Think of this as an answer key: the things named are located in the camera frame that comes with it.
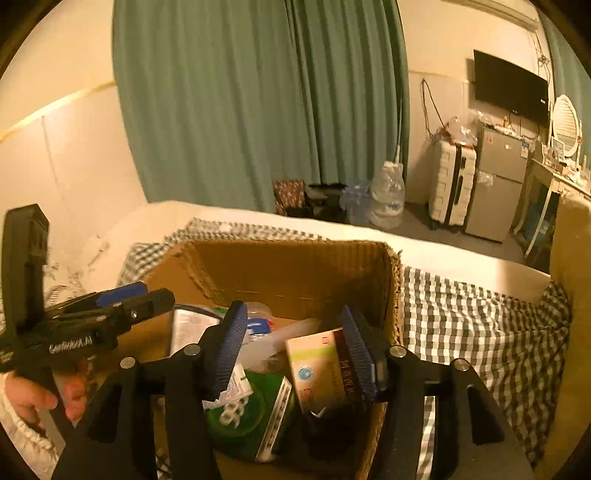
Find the hand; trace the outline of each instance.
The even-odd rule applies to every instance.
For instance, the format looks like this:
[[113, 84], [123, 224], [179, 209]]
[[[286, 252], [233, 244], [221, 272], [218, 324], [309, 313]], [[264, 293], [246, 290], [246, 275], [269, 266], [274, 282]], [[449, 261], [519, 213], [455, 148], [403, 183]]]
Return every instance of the hand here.
[[[62, 376], [65, 385], [63, 402], [66, 417], [70, 421], [79, 420], [86, 408], [87, 372], [88, 363], [84, 360], [78, 363], [74, 374]], [[53, 393], [26, 378], [16, 376], [14, 372], [7, 375], [5, 389], [14, 411], [31, 426], [40, 425], [37, 410], [53, 410], [57, 407], [57, 397]]]

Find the suitcase handle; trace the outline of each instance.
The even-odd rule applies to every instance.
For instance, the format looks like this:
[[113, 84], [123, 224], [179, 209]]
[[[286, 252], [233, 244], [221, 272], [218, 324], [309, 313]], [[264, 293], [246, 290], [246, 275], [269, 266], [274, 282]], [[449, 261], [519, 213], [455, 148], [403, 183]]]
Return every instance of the suitcase handle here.
[[464, 183], [464, 177], [458, 178], [457, 185], [456, 185], [456, 197], [453, 201], [454, 205], [457, 205], [458, 203], [460, 203], [460, 195], [462, 194], [462, 183]]

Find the white bed sheet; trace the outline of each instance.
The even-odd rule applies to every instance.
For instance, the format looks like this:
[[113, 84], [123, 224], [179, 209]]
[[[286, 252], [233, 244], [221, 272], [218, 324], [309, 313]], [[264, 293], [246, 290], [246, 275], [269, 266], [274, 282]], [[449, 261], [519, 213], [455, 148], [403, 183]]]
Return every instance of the white bed sheet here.
[[[386, 242], [392, 249], [402, 250], [404, 265], [526, 301], [538, 300], [550, 280], [547, 274], [525, 265], [372, 228], [183, 202], [159, 202], [141, 206], [100, 239], [87, 242], [77, 262], [85, 266], [82, 283], [86, 291], [113, 288], [131, 245], [136, 242], [160, 242], [166, 235], [184, 227], [193, 217], [290, 228], [333, 240]], [[98, 253], [99, 248], [104, 249], [101, 254]]]

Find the air conditioner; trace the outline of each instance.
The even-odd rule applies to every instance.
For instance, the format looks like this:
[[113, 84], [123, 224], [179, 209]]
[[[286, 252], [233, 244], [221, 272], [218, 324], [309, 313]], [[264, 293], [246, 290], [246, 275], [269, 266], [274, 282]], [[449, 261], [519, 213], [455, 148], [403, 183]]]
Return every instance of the air conditioner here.
[[496, 15], [535, 32], [540, 26], [538, 12], [527, 0], [446, 0]]

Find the metal screw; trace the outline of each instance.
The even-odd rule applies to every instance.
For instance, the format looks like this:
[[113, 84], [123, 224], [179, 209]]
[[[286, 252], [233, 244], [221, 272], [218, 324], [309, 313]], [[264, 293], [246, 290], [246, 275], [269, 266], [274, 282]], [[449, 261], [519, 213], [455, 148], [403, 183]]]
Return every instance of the metal screw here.
[[201, 347], [196, 343], [191, 343], [183, 348], [183, 353], [188, 356], [195, 356], [201, 353]]
[[119, 364], [121, 368], [131, 368], [135, 365], [135, 358], [132, 356], [126, 356]]
[[459, 358], [458, 360], [456, 360], [453, 363], [453, 366], [456, 367], [456, 369], [459, 370], [460, 372], [465, 372], [466, 370], [468, 370], [470, 368], [470, 363], [468, 363], [468, 360], [464, 360], [463, 358]]
[[390, 347], [390, 355], [402, 358], [406, 355], [406, 349], [403, 346], [394, 345], [393, 347]]

